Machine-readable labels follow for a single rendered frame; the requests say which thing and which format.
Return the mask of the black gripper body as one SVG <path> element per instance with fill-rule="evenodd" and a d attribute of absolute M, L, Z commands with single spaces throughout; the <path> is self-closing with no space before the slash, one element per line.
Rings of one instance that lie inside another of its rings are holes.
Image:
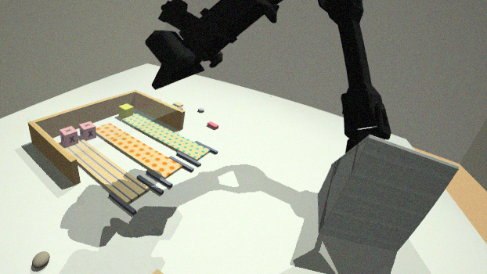
<path fill-rule="evenodd" d="M 213 5 L 203 9 L 202 17 L 188 32 L 184 27 L 175 31 L 154 31 L 145 44 L 173 77 L 181 77 L 201 61 L 211 61 L 210 67 L 222 62 L 221 50 L 237 40 L 236 31 Z"/>

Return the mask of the small pink block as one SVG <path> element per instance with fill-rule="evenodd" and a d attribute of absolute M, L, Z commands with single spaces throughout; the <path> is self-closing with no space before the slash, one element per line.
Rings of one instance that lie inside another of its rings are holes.
<path fill-rule="evenodd" d="M 207 123 L 207 126 L 208 126 L 209 128 L 214 129 L 214 130 L 218 129 L 218 125 L 217 125 L 217 124 L 215 124 L 215 123 L 213 123 L 213 122 L 211 122 L 211 121 L 209 121 L 209 122 Z"/>

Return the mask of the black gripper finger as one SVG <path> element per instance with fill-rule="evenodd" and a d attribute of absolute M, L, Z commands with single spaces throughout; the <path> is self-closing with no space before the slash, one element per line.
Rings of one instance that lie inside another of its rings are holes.
<path fill-rule="evenodd" d="M 189 76 L 191 74 L 194 74 L 194 72 L 192 72 L 190 70 L 188 73 L 184 74 L 184 76 L 175 78 L 172 75 L 170 75 L 166 71 L 164 66 L 161 64 L 161 67 L 160 67 L 159 71 L 157 72 L 157 75 L 154 78 L 153 83 L 152 83 L 153 89 L 158 90 L 159 88 L 163 88 L 164 86 L 171 84 L 173 81 L 177 81 L 177 80 L 184 78 L 186 76 Z"/>
<path fill-rule="evenodd" d="M 194 74 L 197 74 L 197 73 L 200 73 L 200 72 L 204 71 L 204 68 L 200 65 L 200 63 L 197 63 L 196 66 L 193 69 L 191 69 L 191 71 L 194 72 Z M 192 76 L 194 74 L 191 74 L 189 76 Z M 184 78 L 187 78 L 189 76 L 186 76 Z"/>

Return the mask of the cream strip with teal dots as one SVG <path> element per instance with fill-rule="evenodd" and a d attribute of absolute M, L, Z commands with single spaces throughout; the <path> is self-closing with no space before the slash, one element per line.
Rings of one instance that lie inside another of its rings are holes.
<path fill-rule="evenodd" d="M 165 127 L 161 127 L 158 124 L 151 125 L 140 132 L 148 135 L 150 138 L 155 139 L 158 142 L 161 142 L 173 150 L 184 153 L 194 160 L 200 160 L 210 153 L 210 150 L 204 146 L 188 140 L 187 138 L 176 134 Z"/>

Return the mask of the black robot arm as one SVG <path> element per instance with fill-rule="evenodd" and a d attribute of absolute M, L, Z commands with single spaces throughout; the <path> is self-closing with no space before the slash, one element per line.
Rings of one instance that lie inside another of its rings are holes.
<path fill-rule="evenodd" d="M 280 7 L 277 4 L 281 1 L 283 0 L 220 0 L 215 8 L 241 34 L 264 15 L 275 23 Z M 318 0 L 318 3 L 338 25 L 345 57 L 349 85 L 347 92 L 341 95 L 345 135 L 349 138 L 345 153 L 368 135 L 389 140 L 391 129 L 388 116 L 381 95 L 371 85 L 370 69 L 360 30 L 362 0 Z M 179 30 L 185 27 L 189 32 L 200 19 L 187 12 L 187 3 L 183 0 L 168 1 L 161 9 L 163 11 L 158 19 Z"/>

